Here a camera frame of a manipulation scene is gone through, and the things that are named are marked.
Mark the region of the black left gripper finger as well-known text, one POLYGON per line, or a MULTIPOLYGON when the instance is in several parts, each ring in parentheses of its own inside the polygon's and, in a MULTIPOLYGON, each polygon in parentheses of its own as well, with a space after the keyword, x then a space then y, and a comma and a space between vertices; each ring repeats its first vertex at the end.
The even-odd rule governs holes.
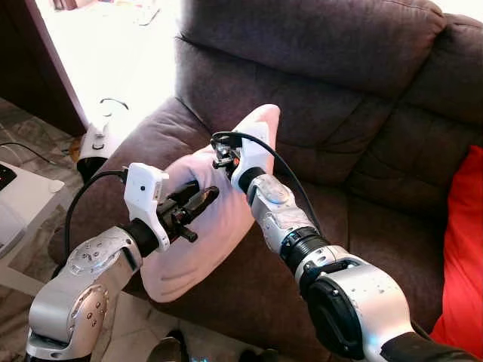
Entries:
POLYGON ((197 180, 179 186, 178 189, 172 191, 167 199, 176 204, 187 204, 189 200, 200 192, 200 187, 197 180))
POLYGON ((201 189, 200 186, 189 186, 189 190, 193 191, 189 196, 189 221, 192 222, 217 200, 220 189, 216 186, 208 186, 206 189, 201 189))

